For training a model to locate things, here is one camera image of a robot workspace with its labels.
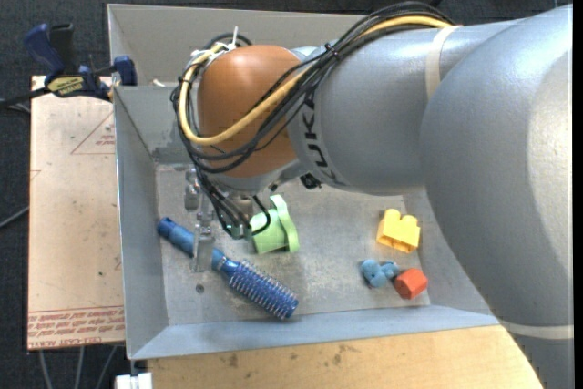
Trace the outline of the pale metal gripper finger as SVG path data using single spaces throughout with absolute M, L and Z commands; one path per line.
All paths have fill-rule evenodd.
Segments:
M 211 268 L 214 236 L 211 227 L 211 217 L 206 214 L 197 214 L 197 224 L 193 246 L 191 269 L 194 272 L 204 272 Z
M 197 210 L 200 203 L 200 187 L 197 172 L 187 170 L 185 172 L 184 207 L 185 210 Z

